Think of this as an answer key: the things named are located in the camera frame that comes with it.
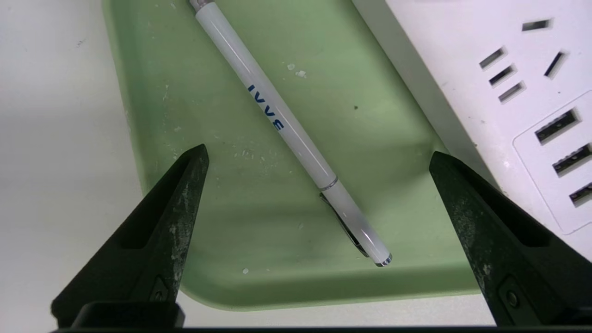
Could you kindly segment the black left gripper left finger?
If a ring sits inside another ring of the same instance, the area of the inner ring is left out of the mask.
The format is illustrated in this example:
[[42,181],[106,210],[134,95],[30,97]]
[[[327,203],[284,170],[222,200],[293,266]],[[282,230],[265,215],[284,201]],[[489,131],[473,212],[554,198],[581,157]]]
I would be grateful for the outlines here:
[[176,303],[209,169],[185,151],[53,300],[59,329],[176,329]]

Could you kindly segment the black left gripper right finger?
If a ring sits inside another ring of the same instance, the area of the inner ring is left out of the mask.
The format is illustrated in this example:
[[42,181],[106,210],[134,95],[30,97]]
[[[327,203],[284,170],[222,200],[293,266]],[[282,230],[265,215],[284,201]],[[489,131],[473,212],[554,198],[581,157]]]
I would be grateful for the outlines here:
[[497,326],[591,327],[588,259],[457,158],[429,172]]

